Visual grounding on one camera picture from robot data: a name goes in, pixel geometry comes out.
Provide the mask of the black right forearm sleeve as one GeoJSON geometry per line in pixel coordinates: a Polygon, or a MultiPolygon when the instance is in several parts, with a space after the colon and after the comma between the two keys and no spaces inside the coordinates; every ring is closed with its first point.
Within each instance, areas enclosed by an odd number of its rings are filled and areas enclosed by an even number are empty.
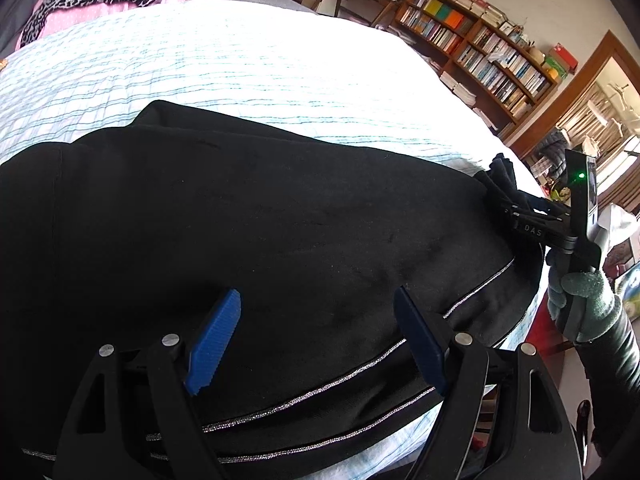
{"type": "Polygon", "coordinates": [[[591,442],[600,456],[593,479],[639,477],[639,346],[623,309],[598,338],[576,344],[589,382],[591,442]]]}

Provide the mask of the right hand in grey glove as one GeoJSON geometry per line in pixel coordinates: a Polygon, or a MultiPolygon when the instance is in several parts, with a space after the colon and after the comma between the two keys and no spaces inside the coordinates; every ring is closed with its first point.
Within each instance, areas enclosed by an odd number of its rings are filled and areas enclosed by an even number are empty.
{"type": "Polygon", "coordinates": [[[551,249],[548,311],[556,328],[572,344],[588,344],[610,330],[625,314],[602,270],[566,272],[570,257],[551,249]]]}

